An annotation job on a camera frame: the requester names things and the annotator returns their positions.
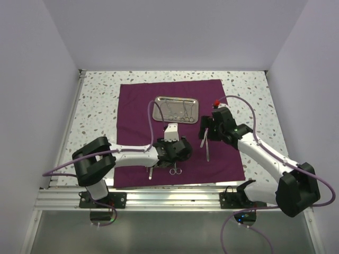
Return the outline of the steel scissors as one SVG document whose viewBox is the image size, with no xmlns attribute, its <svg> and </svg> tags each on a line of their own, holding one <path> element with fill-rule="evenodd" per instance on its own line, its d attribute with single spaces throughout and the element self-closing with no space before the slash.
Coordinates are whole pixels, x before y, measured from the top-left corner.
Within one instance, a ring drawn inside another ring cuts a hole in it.
<svg viewBox="0 0 339 254">
<path fill-rule="evenodd" d="M 173 167 L 169 170 L 170 175 L 180 175 L 182 173 L 182 169 L 177 166 L 175 163 Z"/>
</svg>

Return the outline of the steel forceps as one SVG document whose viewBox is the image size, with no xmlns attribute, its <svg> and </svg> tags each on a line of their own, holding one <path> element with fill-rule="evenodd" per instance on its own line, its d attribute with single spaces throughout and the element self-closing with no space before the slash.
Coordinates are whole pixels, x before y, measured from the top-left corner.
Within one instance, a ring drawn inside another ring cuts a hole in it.
<svg viewBox="0 0 339 254">
<path fill-rule="evenodd" d="M 152 179 L 152 176 L 153 176 L 153 169 L 154 169 L 154 168 L 151 167 L 150 170 L 149 170 L 149 177 L 148 177 L 149 180 Z"/>
</svg>

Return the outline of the purple surgical drape cloth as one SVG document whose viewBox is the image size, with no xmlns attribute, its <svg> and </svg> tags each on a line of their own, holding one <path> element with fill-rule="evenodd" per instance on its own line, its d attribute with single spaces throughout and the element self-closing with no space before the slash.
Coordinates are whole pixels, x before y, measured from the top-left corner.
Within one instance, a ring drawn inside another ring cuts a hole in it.
<svg viewBox="0 0 339 254">
<path fill-rule="evenodd" d="M 220 80 L 183 81 L 173 83 L 125 84 L 120 87 L 117 144 L 142 146 L 151 141 L 148 124 L 148 103 L 158 96 L 194 98 L 199 102 L 199 114 L 211 115 L 212 104 L 225 94 Z M 179 175 L 167 168 L 155 168 L 150 177 L 145 167 L 115 169 L 115 187 L 204 184 L 245 180 L 239 151 L 223 142 L 209 142 L 210 159 L 200 147 L 200 123 L 179 124 L 179 134 L 193 148 L 192 157 L 177 166 Z"/>
</svg>

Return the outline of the steel scalpel handle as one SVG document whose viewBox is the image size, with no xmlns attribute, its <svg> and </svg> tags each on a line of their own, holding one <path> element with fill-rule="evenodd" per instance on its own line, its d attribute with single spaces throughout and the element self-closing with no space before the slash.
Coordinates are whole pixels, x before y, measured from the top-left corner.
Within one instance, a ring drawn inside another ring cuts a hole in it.
<svg viewBox="0 0 339 254">
<path fill-rule="evenodd" d="M 210 153 L 209 153 L 209 142 L 208 142 L 208 139 L 206 139 L 206 159 L 207 159 L 207 162 L 210 161 Z"/>
</svg>

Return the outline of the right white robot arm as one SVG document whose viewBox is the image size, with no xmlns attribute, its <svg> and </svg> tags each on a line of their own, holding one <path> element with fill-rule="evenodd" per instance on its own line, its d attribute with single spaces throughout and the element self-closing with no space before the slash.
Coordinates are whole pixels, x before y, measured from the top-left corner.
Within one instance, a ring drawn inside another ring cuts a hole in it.
<svg viewBox="0 0 339 254">
<path fill-rule="evenodd" d="M 274 178 L 272 183 L 248 180 L 235 192 L 222 192 L 221 201 L 232 208 L 249 208 L 257 203 L 274 204 L 287 216 L 294 217 L 320 199 L 315 170 L 310 164 L 299 164 L 282 157 L 259 139 L 248 125 L 236 124 L 226 107 L 214 109 L 211 116 L 201 117 L 199 139 L 202 144 L 224 142 L 248 155 Z"/>
</svg>

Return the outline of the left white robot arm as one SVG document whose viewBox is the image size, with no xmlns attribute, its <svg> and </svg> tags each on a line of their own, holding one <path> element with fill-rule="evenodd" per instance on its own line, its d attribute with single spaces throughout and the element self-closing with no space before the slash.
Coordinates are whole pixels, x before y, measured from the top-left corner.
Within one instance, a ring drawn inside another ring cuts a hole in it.
<svg viewBox="0 0 339 254">
<path fill-rule="evenodd" d="M 192 156 L 192 146 L 185 137 L 177 141 L 158 139 L 149 146 L 112 145 L 106 137 L 99 137 L 72 154 L 78 185 L 85 187 L 91 201 L 100 208 L 110 201 L 104 176 L 116 167 L 142 166 L 169 168 Z"/>
</svg>

